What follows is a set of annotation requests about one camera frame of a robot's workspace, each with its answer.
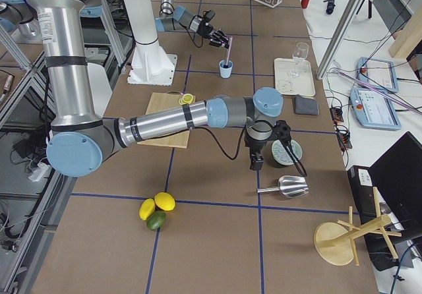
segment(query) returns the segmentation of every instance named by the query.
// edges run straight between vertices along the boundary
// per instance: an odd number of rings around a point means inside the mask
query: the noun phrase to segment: wooden cutting board
[[[150,103],[146,109],[145,114],[156,113],[158,111],[163,111],[165,109],[170,109],[173,107],[180,106],[179,99],[181,95],[175,94],[166,94],[166,93],[152,93],[150,98]],[[180,134],[175,134],[170,137],[165,137],[161,139],[148,139],[139,144],[147,144],[149,146],[164,146],[164,147],[174,147],[174,148],[186,148],[187,142],[189,140],[189,131],[181,132]]]

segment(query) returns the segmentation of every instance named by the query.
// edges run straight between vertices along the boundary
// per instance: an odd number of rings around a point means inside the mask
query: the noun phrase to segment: lime
[[[176,201],[174,197],[166,192],[160,192],[155,197],[154,200],[156,205],[162,210],[173,210],[176,207]]]
[[[162,210],[155,211],[146,221],[146,226],[151,230],[160,228],[166,221],[166,213]]]
[[[147,220],[156,210],[156,203],[152,198],[145,200],[139,208],[139,217],[142,220]]]

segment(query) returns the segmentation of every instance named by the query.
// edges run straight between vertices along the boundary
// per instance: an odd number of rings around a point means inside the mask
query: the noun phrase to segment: green bowl
[[[303,155],[302,148],[300,147],[300,145],[296,141],[292,140],[291,147],[293,149],[293,153],[297,156],[297,159],[300,160]],[[276,140],[272,143],[271,151],[272,151],[272,156],[279,164],[293,165],[293,161],[291,160],[291,158],[289,157],[288,153],[286,152],[286,150],[282,146],[282,143],[279,140]]]

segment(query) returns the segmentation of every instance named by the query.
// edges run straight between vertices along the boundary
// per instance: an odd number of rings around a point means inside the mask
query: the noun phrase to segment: round wooden base
[[[331,245],[327,241],[337,238],[348,230],[338,223],[322,223],[314,233],[314,244],[316,251],[327,262],[335,266],[345,266],[353,260],[353,249],[350,239],[345,238],[344,241],[337,245]]]

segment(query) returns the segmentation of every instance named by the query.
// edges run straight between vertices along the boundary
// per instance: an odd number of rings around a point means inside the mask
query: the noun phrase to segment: wine glass
[[[295,67],[293,70],[289,72],[289,76],[293,78],[297,78],[300,73],[298,71],[298,64],[302,60],[305,60],[308,57],[309,52],[309,45],[305,42],[298,42],[296,45],[296,48],[293,50],[293,53],[291,56],[293,57],[293,60],[295,61]]]

